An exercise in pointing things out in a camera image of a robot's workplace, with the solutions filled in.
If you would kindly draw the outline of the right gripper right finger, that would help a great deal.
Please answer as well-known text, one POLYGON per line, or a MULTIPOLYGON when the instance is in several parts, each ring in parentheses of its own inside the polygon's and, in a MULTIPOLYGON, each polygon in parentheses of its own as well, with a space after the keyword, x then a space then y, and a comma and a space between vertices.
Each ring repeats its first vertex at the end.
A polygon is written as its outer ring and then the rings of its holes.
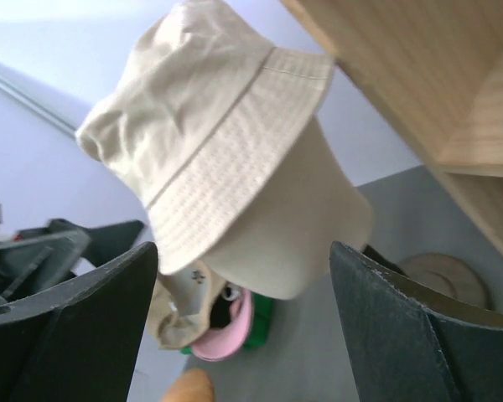
POLYGON ((503 314, 334 242, 329 266, 362 401, 503 401, 503 314))

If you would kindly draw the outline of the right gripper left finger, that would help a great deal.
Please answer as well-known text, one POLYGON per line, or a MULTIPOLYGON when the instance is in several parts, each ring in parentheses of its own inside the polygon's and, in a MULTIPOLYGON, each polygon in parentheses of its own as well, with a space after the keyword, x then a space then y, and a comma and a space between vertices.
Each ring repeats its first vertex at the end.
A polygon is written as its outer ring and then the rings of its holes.
POLYGON ((0 306, 0 401, 124 401, 157 276, 145 242, 0 306))

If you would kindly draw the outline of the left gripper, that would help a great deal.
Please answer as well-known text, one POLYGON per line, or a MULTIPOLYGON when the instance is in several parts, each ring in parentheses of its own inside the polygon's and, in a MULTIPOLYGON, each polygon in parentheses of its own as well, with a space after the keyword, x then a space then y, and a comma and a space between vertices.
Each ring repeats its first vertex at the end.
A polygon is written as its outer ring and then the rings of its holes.
POLYGON ((0 239, 0 306, 76 278, 80 260, 105 265, 130 250, 144 228, 137 219, 94 228, 52 219, 0 239))

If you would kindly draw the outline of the cream bucket hat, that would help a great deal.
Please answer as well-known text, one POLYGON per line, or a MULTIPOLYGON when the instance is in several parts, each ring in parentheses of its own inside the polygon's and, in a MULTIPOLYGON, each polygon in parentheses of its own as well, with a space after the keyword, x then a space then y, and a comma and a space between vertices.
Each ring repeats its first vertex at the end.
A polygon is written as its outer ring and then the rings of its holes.
POLYGON ((78 145, 148 213, 159 270, 199 259, 258 195, 320 107, 326 54, 276 46, 223 1, 183 1, 128 56, 78 145))

